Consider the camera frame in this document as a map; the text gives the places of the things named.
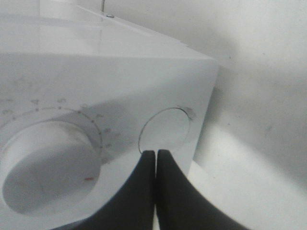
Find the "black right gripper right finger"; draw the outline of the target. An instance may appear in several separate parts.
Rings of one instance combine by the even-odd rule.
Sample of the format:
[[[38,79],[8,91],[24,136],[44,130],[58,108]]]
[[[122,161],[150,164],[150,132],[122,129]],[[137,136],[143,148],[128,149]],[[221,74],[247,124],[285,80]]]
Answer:
[[[190,183],[171,152],[157,153],[156,211],[161,230],[245,230]]]

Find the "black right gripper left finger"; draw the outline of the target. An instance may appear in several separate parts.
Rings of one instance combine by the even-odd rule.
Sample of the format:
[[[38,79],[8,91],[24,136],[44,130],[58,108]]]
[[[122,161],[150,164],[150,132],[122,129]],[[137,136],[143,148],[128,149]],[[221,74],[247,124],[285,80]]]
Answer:
[[[141,154],[117,193],[75,230],[151,230],[154,218],[155,153]]]

